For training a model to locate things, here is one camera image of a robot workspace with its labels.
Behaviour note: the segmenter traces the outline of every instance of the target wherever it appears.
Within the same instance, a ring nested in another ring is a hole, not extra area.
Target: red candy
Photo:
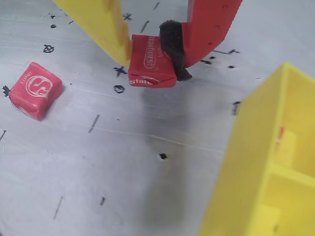
[[[30,117],[42,120],[63,90],[61,79],[32,62],[9,93],[12,104]]]
[[[171,58],[161,49],[160,37],[132,36],[133,47],[128,70],[132,86],[168,88],[176,84]]]

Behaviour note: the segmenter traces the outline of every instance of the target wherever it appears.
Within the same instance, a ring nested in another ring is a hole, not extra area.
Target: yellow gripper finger
[[[120,0],[54,0],[107,54],[129,66],[132,40]]]

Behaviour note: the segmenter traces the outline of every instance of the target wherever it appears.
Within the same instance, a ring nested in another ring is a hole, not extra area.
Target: black marker mark
[[[125,88],[122,85],[115,85],[114,86],[114,91],[116,93],[123,93],[125,91]]]
[[[3,134],[2,134],[1,137],[0,137],[0,141],[1,141],[2,138],[4,137],[5,133],[6,133],[6,130],[3,131]]]
[[[232,104],[233,104],[232,115],[236,116],[241,102],[237,101],[237,102],[233,102]]]
[[[144,31],[144,29],[146,28],[146,26],[147,26],[148,22],[150,22],[150,21],[147,21],[146,23],[144,23],[144,26],[142,27],[142,29],[141,29],[141,32],[140,32],[140,33],[142,33],[142,32]]]
[[[3,89],[4,96],[8,97],[9,96],[9,92],[10,92],[10,89],[8,88],[8,86],[5,85],[5,86],[2,87],[2,89]]]
[[[60,201],[59,201],[59,204],[58,204],[58,207],[57,207],[57,209],[56,209],[56,211],[55,211],[54,220],[55,220],[56,217],[57,217],[57,214],[58,214],[58,211],[59,211],[59,208],[60,208],[60,205],[61,205],[61,202],[62,202],[62,201],[63,201],[63,196],[61,196]]]
[[[100,205],[101,206],[104,204],[105,200],[106,200],[105,197],[102,197],[102,199],[100,200]]]
[[[44,52],[45,53],[52,53],[53,51],[54,51],[54,49],[55,49],[55,47],[52,47],[51,45],[44,45],[45,46],[45,48],[44,48]]]
[[[160,157],[162,160],[165,160],[165,159],[168,158],[165,153],[160,153],[160,154],[159,154],[159,157]]]
[[[158,3],[156,4],[156,6],[153,8],[153,11],[154,11],[155,9],[157,9],[158,5],[159,5],[159,2],[158,2]]]
[[[229,51],[228,53],[221,52],[221,51],[216,51],[216,50],[213,50],[213,52],[222,53],[222,54],[228,54],[228,55],[230,55],[230,54],[232,54],[232,53],[240,53],[240,52],[236,51],[235,49]]]
[[[94,120],[94,122],[93,122],[93,124],[92,124],[92,126],[91,126],[91,128],[90,128],[90,130],[89,130],[89,132],[88,132],[89,134],[90,134],[90,133],[92,132],[92,130],[94,129],[95,124],[96,124],[98,118],[99,118],[99,114],[97,114],[97,116],[96,116],[96,118],[95,118],[95,120]]]
[[[124,21],[125,21],[125,20],[132,21],[132,19],[130,18],[130,16],[132,16],[132,14],[130,14],[130,13],[128,13],[128,12],[127,12],[125,15],[123,15]]]
[[[232,53],[240,53],[239,51],[236,51],[235,49],[232,49],[231,51],[228,52],[229,54],[232,54]]]
[[[118,78],[121,73],[127,74],[127,72],[124,71],[124,66],[122,66],[122,67],[120,67],[120,68],[114,67],[114,70],[116,70],[116,72],[117,72],[116,78]]]
[[[203,62],[203,63],[205,63],[205,64],[208,64],[208,65],[212,64],[212,62],[211,62],[211,61],[208,61],[208,60],[201,60],[201,62]]]

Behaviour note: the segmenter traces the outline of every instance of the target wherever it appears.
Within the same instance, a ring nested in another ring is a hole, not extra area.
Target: table surface
[[[187,0],[159,1],[122,0],[130,33],[149,21],[143,34],[158,35],[162,22],[186,20]],[[121,65],[52,1],[0,0],[0,89],[32,61],[64,85],[42,122],[0,90],[1,234],[196,235],[232,103],[285,61],[315,76],[314,13],[313,0],[244,0],[225,41],[204,59],[211,64],[190,67],[193,79],[174,88],[149,89],[131,87],[114,69]]]

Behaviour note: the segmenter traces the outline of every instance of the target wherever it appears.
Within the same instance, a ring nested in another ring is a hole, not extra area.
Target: yellow plastic box
[[[240,104],[199,236],[315,236],[315,81],[285,63]]]

